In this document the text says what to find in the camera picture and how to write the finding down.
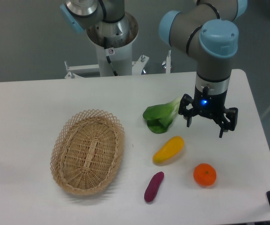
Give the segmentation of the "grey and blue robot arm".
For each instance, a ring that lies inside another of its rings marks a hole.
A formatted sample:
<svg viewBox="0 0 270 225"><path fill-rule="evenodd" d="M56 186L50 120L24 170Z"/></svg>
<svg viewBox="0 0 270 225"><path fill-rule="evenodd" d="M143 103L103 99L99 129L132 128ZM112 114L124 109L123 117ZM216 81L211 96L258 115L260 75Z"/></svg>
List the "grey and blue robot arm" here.
<svg viewBox="0 0 270 225"><path fill-rule="evenodd" d="M234 20L247 8L245 0L198 0L189 13L167 12L159 24L163 42L197 61L195 93L170 103L148 107L143 118L156 134L165 133L174 117L190 125L196 115L213 120L220 132L235 130L238 109L226 108L231 59L238 49ZM132 44L138 35L136 19L122 0L67 0L60 6L71 28L85 31L95 45L101 76L132 75Z"/></svg>

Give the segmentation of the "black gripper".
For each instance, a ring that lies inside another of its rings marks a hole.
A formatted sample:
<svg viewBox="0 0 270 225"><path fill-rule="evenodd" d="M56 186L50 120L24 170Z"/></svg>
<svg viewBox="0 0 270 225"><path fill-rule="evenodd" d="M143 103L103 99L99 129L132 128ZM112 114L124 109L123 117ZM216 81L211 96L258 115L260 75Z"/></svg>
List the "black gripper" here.
<svg viewBox="0 0 270 225"><path fill-rule="evenodd" d="M234 131L238 120L238 108L225 108L226 94L230 77L219 80L207 80L196 75L194 99L184 94L180 101L178 114L187 121L189 128L192 118L201 115L209 119L216 119L220 127L219 138L224 132Z"/></svg>

